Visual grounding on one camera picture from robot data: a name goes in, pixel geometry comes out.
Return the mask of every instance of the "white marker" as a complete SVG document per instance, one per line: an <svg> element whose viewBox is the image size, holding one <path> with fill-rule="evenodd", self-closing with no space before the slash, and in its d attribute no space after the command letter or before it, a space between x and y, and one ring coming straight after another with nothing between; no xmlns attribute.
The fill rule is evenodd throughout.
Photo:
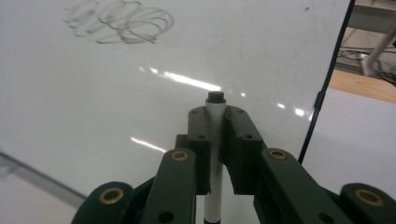
<svg viewBox="0 0 396 224"><path fill-rule="evenodd" d="M219 147L221 145L221 130L226 108L224 92L210 91L205 104L209 116L209 130L211 133L211 162L210 188L211 193L205 196L205 224L220 224L221 220L221 187L222 164L219 161Z"/></svg>

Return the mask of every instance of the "white surface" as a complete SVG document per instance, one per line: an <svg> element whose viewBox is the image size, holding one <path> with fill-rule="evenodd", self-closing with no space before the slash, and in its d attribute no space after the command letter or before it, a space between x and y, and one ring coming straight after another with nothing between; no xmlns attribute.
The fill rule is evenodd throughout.
<svg viewBox="0 0 396 224"><path fill-rule="evenodd" d="M188 111L221 89L269 147L297 157L347 5L145 1L142 7L174 19L156 44L100 45L95 40L112 30L74 36L63 22L75 25L63 10L73 4L3 0L1 147L86 195L111 180L135 187L156 174L163 151L187 131ZM153 22L170 25L161 16L166 21ZM157 27L149 25L138 32Z"/></svg>
<svg viewBox="0 0 396 224"><path fill-rule="evenodd" d="M304 168L337 194L363 183L396 199L395 114L396 104L328 90Z"/></svg>
<svg viewBox="0 0 396 224"><path fill-rule="evenodd" d="M16 175L0 177L0 223L66 224L77 209Z"/></svg>

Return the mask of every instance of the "black ink scribble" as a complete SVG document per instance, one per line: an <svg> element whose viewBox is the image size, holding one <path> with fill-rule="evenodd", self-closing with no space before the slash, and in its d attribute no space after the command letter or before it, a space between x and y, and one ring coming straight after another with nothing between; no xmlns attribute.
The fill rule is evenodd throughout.
<svg viewBox="0 0 396 224"><path fill-rule="evenodd" d="M143 7L136 1L111 1L101 7L98 1L74 1L66 7L64 21L75 36L104 33L98 37L99 44L125 43L155 44L157 37L174 25L167 11L156 7Z"/></svg>

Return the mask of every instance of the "brass screw insert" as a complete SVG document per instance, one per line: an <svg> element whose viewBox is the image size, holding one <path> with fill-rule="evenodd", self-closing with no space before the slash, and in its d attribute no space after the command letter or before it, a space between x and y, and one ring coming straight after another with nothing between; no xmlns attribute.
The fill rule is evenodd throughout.
<svg viewBox="0 0 396 224"><path fill-rule="evenodd" d="M278 150L271 150L270 152L268 152L268 155L270 155L272 159L277 161L285 161L288 158L288 156L284 152Z"/></svg>
<svg viewBox="0 0 396 224"><path fill-rule="evenodd" d="M368 203L372 206L384 206L384 200L379 197L378 194L368 190L368 189L357 189L355 190L355 195L363 202Z"/></svg>
<svg viewBox="0 0 396 224"><path fill-rule="evenodd" d="M106 189L100 194L99 201L103 204L113 204L118 202L122 197L123 197L122 189L110 188L110 189Z"/></svg>
<svg viewBox="0 0 396 224"><path fill-rule="evenodd" d="M175 161L184 161L189 157L189 154L187 154L187 152L185 151L176 151L174 153L172 153L172 158Z"/></svg>

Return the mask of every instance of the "black whiteboard edge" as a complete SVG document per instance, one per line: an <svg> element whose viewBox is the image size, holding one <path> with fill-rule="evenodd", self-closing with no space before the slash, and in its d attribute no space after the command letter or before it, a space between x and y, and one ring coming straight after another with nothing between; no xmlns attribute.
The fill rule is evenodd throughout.
<svg viewBox="0 0 396 224"><path fill-rule="evenodd" d="M334 47L334 52L332 53L332 60L331 60L330 66L329 66L329 71L327 72L327 76L326 76L326 78L324 80L322 89L320 90L320 92L318 92L317 100L315 101L314 115L312 116L312 120L311 120L311 123L309 125L308 132L306 134L306 137L305 137L305 140L304 140L304 143L303 143L303 148L301 149L300 156L298 158L298 162L301 163L301 164L303 164L305 153L306 153L306 150L307 150L307 148L309 146L309 141L311 140L312 133L314 132L315 125L317 123L318 114L319 114L319 111L320 111L321 106L323 104L323 100L324 100L324 97L325 97L325 94L326 94L326 90L329 87L330 79L332 78L332 72L334 70L335 63L337 61L338 50L341 47L341 43L343 41L343 37L344 37L344 34L346 32L347 24L349 22L351 14L352 14L352 9L353 9L354 5L355 5L355 0L350 0L349 6L348 6L348 8L346 10L346 16L344 18L343 25L341 26L341 30L340 30L337 42L336 42L335 47Z"/></svg>

